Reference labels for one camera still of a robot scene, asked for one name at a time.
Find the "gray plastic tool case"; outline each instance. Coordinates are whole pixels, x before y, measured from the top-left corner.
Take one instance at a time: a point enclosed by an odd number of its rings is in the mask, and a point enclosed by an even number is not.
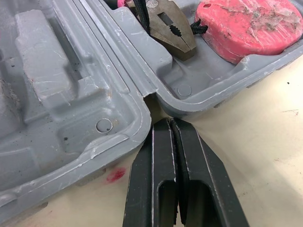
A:
[[[192,22],[199,0],[175,2]],[[196,42],[181,62],[127,8],[0,0],[0,224],[138,147],[151,124],[143,97],[156,94],[175,117],[198,114],[303,52],[300,40],[235,66]]]

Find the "table surface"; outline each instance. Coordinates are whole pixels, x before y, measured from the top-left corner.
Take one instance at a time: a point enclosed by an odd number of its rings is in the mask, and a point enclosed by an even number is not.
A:
[[[146,102],[153,122],[166,116],[154,100]],[[302,226],[303,57],[188,121],[225,164],[251,227]],[[135,155],[60,192],[15,227],[122,226]],[[117,171],[121,178],[109,183]]]

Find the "red stain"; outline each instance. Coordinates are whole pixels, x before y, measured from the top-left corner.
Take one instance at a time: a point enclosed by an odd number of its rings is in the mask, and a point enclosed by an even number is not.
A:
[[[126,168],[120,167],[118,169],[113,170],[106,178],[108,183],[114,183],[124,176],[126,172]]]

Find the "pink object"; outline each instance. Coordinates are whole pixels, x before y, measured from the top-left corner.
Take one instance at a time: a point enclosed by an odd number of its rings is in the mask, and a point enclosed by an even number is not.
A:
[[[126,168],[124,167],[117,168],[107,176],[106,181],[108,183],[114,183],[117,180],[119,180],[121,177],[123,177],[125,172],[126,172]]]
[[[126,0],[118,0],[118,8],[122,6],[126,6]]]
[[[196,21],[222,58],[237,64],[249,54],[276,55],[299,40],[303,19],[288,0],[203,0]]]

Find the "black metal tool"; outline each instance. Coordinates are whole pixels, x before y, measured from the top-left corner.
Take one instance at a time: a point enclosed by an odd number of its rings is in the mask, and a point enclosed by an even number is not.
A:
[[[182,120],[156,123],[131,168],[123,227],[248,227],[223,163]]]
[[[207,26],[199,30],[192,28],[174,1],[170,0],[133,0],[127,1],[128,7],[136,14],[148,34],[162,44],[173,56],[182,61],[196,53],[194,34],[205,33]]]

